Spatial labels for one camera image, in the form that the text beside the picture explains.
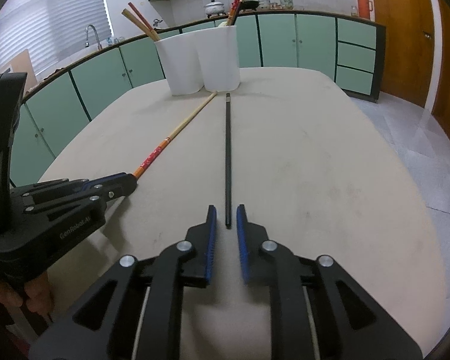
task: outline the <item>human hand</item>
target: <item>human hand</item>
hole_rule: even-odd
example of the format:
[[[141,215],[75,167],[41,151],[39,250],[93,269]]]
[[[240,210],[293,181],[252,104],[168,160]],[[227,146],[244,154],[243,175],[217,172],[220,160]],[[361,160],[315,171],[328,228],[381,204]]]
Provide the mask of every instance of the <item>human hand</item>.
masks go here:
[[[47,272],[42,273],[24,285],[27,308],[43,317],[53,310],[53,296]],[[23,304],[22,297],[10,286],[0,280],[0,303],[6,307],[20,307]]]

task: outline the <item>chopstick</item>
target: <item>chopstick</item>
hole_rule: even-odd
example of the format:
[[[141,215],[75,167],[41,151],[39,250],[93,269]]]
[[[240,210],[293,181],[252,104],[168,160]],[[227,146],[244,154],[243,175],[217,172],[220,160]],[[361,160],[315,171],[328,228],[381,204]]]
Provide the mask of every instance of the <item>chopstick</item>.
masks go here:
[[[234,25],[235,25],[236,18],[239,17],[240,6],[242,5],[242,3],[243,3],[243,0],[240,0],[240,2],[238,3],[237,9],[235,9],[235,13],[234,13],[234,15],[233,15],[232,22],[230,23],[231,26],[234,26]]]
[[[133,9],[133,12],[135,12],[135,14],[138,16],[138,18],[143,21],[143,23],[148,27],[148,29],[151,31],[151,33],[153,35],[155,35],[156,38],[158,38],[158,40],[160,40],[160,37],[157,34],[157,31],[155,31],[155,28],[153,28],[150,23],[147,21],[147,19],[145,19],[145,17],[143,17],[143,15],[140,13],[140,11],[137,9],[137,7],[135,7],[135,5],[133,5],[132,2],[129,2],[128,5],[130,6],[130,8]]]
[[[153,161],[158,157],[158,155],[163,151],[165,147],[168,146],[168,144],[173,141],[173,139],[183,130],[188,123],[192,121],[192,119],[197,116],[198,112],[200,112],[205,105],[207,105],[212,99],[217,95],[217,92],[212,92],[210,96],[208,96],[205,101],[198,106],[195,111],[193,111],[190,116],[188,116],[182,123],[179,124],[179,126],[172,131],[172,133],[166,137],[162,142],[156,147],[156,149],[150,153],[150,155],[147,157],[145,161],[142,162],[142,164],[137,168],[135,172],[133,172],[133,175],[136,179],[139,179],[143,173],[148,169],[148,167],[152,164]]]
[[[232,227],[232,132],[230,123],[230,93],[225,100],[225,226]]]
[[[231,6],[230,13],[228,14],[228,20],[226,22],[227,26],[231,25],[231,22],[233,20],[233,16],[235,15],[235,11],[237,9],[239,9],[239,7],[238,7],[239,2],[240,2],[240,0],[233,0],[233,4]]]
[[[154,36],[154,34],[148,29],[145,24],[143,24],[140,20],[133,16],[132,12],[130,12],[128,9],[124,9],[122,11],[122,15],[130,20],[133,24],[135,24],[138,28],[140,28],[143,32],[145,32],[148,37],[151,38],[154,42],[160,40],[160,38]]]

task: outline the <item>countertop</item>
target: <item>countertop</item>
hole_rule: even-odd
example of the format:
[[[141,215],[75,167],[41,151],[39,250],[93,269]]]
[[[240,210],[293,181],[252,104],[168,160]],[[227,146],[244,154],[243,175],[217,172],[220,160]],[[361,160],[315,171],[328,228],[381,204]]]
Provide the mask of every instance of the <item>countertop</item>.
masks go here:
[[[173,97],[166,80],[125,93],[61,152],[41,181],[133,172],[208,93]],[[446,286],[437,234],[394,150],[317,71],[241,69],[231,92],[232,205],[295,254],[330,254],[427,354]],[[265,288],[241,279],[236,225],[224,226],[225,95],[160,154],[107,224],[49,269],[61,314],[120,256],[156,256],[218,212],[211,287],[185,291],[182,359],[270,358]]]
[[[270,9],[270,10],[263,10],[263,9],[259,9],[257,11],[247,11],[247,12],[242,12],[239,14],[239,16],[248,16],[248,15],[255,15],[255,14],[277,14],[277,13],[298,13],[298,14],[312,14],[312,15],[324,15],[324,16],[333,16],[333,17],[342,17],[344,19],[350,19],[350,20],[354,20],[354,21],[358,21],[359,23],[365,23],[365,24],[372,24],[372,25],[376,25],[376,26],[380,26],[379,24],[370,21],[370,20],[366,20],[366,19],[361,19],[360,17],[351,17],[351,16],[347,16],[347,15],[341,15],[341,14],[335,14],[335,13],[330,13],[330,12],[321,12],[321,11],[307,11],[307,10],[296,10],[296,9]],[[196,20],[196,21],[192,21],[190,23],[187,24],[182,24],[180,26],[175,26],[175,27],[170,27],[170,28],[160,28],[157,30],[157,32],[160,34],[161,32],[167,32],[167,31],[173,31],[173,30],[178,30],[180,28],[184,28],[184,27],[189,27],[189,26],[193,26],[196,24],[200,24],[200,23],[207,23],[209,21],[214,21],[214,20],[221,20],[221,19],[225,19],[226,17],[211,17],[210,19],[201,19],[201,20]],[[116,44],[113,44],[109,47],[105,47],[103,48],[103,50],[98,50],[95,52],[91,52],[90,54],[88,54],[87,56],[75,61],[74,63],[70,64],[67,67],[64,67],[60,70],[57,70],[56,72],[54,72],[53,74],[51,74],[50,76],[48,76],[45,80],[41,81],[38,85],[36,85],[35,87],[31,88],[30,90],[28,90],[27,92],[25,92],[24,96],[23,96],[23,102],[26,102],[31,96],[33,96],[35,93],[37,93],[39,90],[41,90],[44,86],[48,85],[49,83],[51,83],[53,80],[57,79],[58,77],[60,77],[62,74],[68,72],[69,70],[73,69],[74,67],[82,64],[83,62],[88,61],[89,59],[92,59],[102,53],[105,53],[113,48],[116,47],[120,47],[121,45],[130,43],[130,42],[134,42],[138,39],[143,39],[143,38],[147,38],[147,35],[138,35],[129,39],[124,40],[123,42],[119,42]]]

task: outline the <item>tiled floor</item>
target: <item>tiled floor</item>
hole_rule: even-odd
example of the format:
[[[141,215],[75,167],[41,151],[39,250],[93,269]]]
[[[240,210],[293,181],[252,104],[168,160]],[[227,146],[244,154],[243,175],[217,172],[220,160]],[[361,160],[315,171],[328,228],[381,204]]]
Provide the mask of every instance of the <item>tiled floor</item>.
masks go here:
[[[415,104],[387,93],[378,104],[352,100],[395,149],[435,224],[447,282],[444,335],[450,327],[450,141],[430,112]]]

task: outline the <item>window blind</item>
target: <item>window blind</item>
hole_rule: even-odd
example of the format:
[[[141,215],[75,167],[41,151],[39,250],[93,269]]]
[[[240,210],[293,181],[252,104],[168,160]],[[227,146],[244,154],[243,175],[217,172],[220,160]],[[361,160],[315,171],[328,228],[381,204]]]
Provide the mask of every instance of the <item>window blind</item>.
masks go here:
[[[104,0],[8,0],[0,10],[0,67],[28,49],[39,74],[85,47],[88,24],[100,40],[111,36]],[[89,42],[96,44],[92,30]]]

